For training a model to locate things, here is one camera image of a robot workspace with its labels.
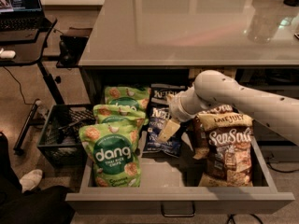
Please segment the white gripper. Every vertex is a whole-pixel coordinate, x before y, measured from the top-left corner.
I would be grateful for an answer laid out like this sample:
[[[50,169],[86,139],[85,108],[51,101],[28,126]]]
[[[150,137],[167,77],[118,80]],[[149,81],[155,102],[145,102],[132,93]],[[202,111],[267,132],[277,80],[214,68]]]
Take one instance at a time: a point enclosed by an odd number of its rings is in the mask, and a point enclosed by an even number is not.
[[[193,119],[200,111],[199,98],[194,90],[181,91],[168,98],[170,115],[173,119],[168,119],[161,129],[157,140],[166,142],[180,128],[181,122]]]

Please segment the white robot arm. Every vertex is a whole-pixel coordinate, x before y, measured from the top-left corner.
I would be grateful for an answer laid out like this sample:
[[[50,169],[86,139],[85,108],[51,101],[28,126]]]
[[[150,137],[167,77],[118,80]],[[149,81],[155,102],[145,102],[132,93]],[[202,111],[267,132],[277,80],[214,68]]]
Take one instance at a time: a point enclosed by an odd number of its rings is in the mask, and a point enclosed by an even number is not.
[[[200,73],[192,86],[168,98],[170,119],[159,133],[165,142],[203,110],[230,105],[263,126],[299,145],[299,101],[290,97],[239,85],[233,78],[215,70]]]

